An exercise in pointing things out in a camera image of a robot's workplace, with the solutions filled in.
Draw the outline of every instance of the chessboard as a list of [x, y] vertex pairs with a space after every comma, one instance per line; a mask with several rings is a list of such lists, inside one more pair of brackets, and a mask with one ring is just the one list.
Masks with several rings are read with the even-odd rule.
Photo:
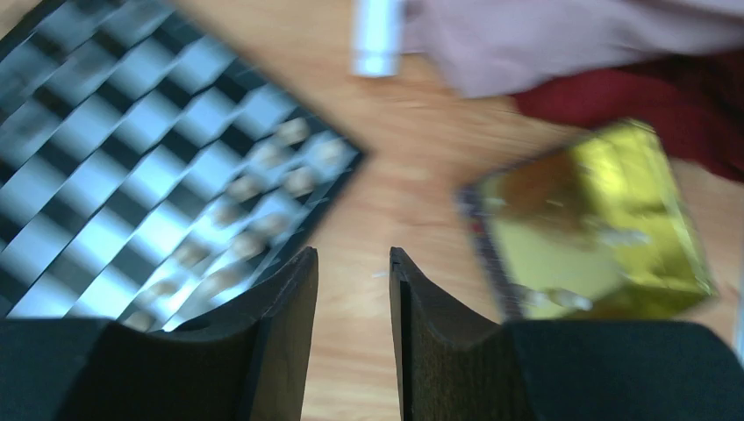
[[0, 316], [171, 330], [271, 276], [365, 153], [158, 0], [0, 41]]

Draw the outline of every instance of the wooden surface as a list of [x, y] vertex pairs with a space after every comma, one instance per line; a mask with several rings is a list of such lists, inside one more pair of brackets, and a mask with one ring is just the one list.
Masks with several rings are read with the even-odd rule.
[[[404, 247], [447, 292], [497, 320], [453, 193], [577, 130], [521, 117], [508, 98], [458, 99], [421, 57], [406, 57], [389, 80], [351, 76], [352, 0], [179, 3], [372, 152], [310, 241], [320, 254], [320, 284], [303, 419], [398, 420], [390, 247]], [[731, 341], [744, 187], [690, 164], [674, 168], [722, 292], [687, 318]]]

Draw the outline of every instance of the open box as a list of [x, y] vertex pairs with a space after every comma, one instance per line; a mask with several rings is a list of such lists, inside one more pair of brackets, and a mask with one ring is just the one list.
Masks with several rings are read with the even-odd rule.
[[717, 295], [641, 122], [486, 175], [459, 202], [505, 318], [672, 318]]

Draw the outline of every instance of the maroon towel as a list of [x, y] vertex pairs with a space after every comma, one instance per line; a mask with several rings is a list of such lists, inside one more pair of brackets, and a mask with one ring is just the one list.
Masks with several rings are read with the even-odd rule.
[[644, 120], [670, 155], [744, 182], [744, 51], [592, 70], [514, 98], [527, 116], [567, 125]]

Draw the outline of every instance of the tabletop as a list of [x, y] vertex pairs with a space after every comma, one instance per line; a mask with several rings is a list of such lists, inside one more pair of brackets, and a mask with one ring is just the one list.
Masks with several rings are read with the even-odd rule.
[[[35, 3], [0, 5], [0, 32]], [[400, 75], [390, 79], [350, 75], [352, 0], [178, 3], [371, 152], [310, 239], [320, 255], [320, 284], [303, 420], [399, 419], [390, 247], [405, 248], [447, 292], [498, 321], [454, 192], [580, 131], [520, 116], [508, 97], [460, 99], [420, 56], [405, 57]], [[744, 186], [689, 163], [672, 164], [721, 292], [716, 303], [684, 318], [731, 343]]]

